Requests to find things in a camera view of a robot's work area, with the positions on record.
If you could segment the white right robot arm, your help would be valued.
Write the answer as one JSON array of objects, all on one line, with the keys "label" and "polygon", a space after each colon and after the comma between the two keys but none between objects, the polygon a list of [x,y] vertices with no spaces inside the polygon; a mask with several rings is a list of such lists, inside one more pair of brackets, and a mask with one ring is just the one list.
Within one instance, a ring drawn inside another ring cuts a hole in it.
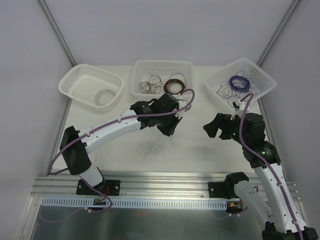
[{"label": "white right robot arm", "polygon": [[257,113],[242,117],[218,113],[203,126],[210,138],[221,131],[221,140],[234,140],[242,146],[245,159],[259,178],[267,200],[253,188],[244,172],[226,175],[219,183],[208,183],[210,197],[240,198],[264,228],[264,240],[316,240],[317,231],[301,217],[286,184],[281,160],[274,145],[265,140],[265,122]]}]

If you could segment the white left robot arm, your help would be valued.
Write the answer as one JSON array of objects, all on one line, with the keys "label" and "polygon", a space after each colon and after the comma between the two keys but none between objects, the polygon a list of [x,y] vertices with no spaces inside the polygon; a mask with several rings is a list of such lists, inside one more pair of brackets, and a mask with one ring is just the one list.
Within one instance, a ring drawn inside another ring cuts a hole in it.
[{"label": "white left robot arm", "polygon": [[182,119],[176,111],[186,104],[186,101],[165,93],[158,99],[137,101],[109,123],[82,130],[68,127],[60,144],[67,169],[71,175],[81,177],[83,185],[93,194],[101,194],[106,190],[106,180],[98,167],[93,165],[89,155],[122,135],[145,128],[157,127],[163,135],[172,136]]}]

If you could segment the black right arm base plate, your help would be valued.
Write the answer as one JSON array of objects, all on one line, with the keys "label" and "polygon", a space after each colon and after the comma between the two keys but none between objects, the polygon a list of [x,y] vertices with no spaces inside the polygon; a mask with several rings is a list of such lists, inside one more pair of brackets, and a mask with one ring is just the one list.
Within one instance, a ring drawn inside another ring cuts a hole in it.
[{"label": "black right arm base plate", "polygon": [[209,182],[208,194],[210,198],[233,199],[238,198],[234,190],[225,182]]}]

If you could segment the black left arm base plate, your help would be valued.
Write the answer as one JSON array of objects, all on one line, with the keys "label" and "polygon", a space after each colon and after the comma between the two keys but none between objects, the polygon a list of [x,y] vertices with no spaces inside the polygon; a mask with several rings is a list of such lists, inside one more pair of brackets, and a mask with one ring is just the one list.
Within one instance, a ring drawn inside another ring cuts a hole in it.
[{"label": "black left arm base plate", "polygon": [[[121,181],[120,180],[103,180],[97,186],[93,186],[95,190],[107,196],[119,196]],[[79,196],[98,196],[99,193],[92,190],[85,182],[80,179],[77,184],[76,195]]]}]

